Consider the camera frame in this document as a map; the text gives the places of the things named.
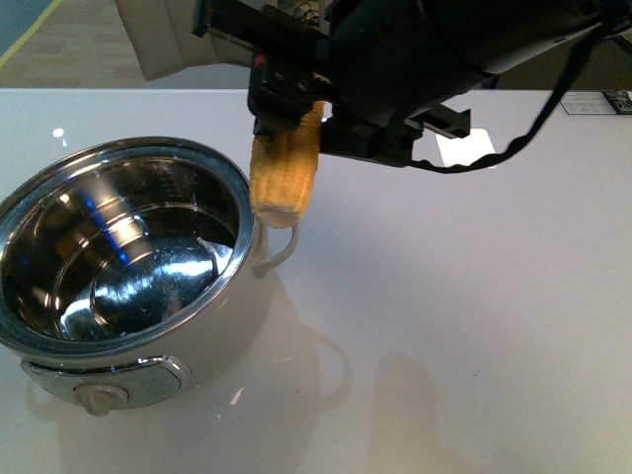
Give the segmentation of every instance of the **inner pot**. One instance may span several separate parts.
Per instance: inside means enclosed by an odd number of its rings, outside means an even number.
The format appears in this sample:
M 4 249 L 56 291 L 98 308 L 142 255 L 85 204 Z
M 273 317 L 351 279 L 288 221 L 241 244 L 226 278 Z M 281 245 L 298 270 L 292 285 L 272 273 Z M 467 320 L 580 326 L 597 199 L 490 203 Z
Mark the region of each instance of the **inner pot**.
M 246 179 L 215 150 L 139 138 L 72 155 L 0 206 L 0 338 L 56 355 L 144 344 L 212 300 L 254 230 Z

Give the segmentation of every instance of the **sticker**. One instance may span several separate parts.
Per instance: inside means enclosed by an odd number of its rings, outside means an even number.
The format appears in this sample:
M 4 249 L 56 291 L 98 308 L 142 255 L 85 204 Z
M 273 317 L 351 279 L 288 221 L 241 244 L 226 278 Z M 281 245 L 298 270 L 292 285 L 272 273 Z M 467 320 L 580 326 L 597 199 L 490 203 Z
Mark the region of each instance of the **sticker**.
M 560 103 L 569 115 L 613 116 L 616 114 L 616 110 L 600 91 L 567 92 Z
M 632 99 L 625 91 L 603 91 L 603 95 L 610 102 L 618 114 L 632 115 Z

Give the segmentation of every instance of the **yellow corn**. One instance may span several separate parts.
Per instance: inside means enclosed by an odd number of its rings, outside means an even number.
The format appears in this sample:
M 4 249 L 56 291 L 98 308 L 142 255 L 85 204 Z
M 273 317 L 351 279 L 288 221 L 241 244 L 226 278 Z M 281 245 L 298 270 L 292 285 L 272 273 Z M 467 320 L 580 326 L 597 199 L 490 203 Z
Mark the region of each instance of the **yellow corn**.
M 250 206 L 264 225 L 296 225 L 304 216 L 318 167 L 325 103 L 316 102 L 290 133 L 255 136 L 250 162 Z

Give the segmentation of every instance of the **pot handle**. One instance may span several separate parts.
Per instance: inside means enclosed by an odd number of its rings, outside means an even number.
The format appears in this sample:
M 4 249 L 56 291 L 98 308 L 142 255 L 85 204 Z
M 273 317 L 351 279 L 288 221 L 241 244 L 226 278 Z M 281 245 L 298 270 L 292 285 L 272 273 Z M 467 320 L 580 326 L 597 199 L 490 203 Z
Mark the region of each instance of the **pot handle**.
M 283 250 L 275 255 L 272 255 L 271 257 L 268 257 L 257 262 L 256 264 L 253 264 L 252 269 L 253 273 L 255 274 L 255 278 L 263 277 L 268 270 L 271 270 L 274 267 L 277 267 L 285 262 L 289 258 L 289 256 L 292 255 L 294 249 L 296 249 L 296 246 L 298 245 L 298 237 L 298 225 L 295 225 L 294 227 L 292 227 L 292 236 Z

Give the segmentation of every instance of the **white table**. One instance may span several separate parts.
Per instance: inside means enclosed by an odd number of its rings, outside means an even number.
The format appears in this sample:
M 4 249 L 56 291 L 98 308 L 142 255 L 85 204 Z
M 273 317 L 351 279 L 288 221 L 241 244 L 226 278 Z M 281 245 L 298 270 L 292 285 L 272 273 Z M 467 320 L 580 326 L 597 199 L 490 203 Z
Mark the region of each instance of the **white table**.
M 452 104 L 501 150 L 544 98 Z M 196 140 L 247 167 L 251 129 L 243 91 L 3 90 L 0 195 L 133 136 Z M 1 347 L 0 472 L 632 472 L 631 149 L 631 117 L 558 109 L 489 171 L 321 157 L 301 242 L 244 359 L 94 418 Z M 431 133 L 416 155 L 437 161 Z

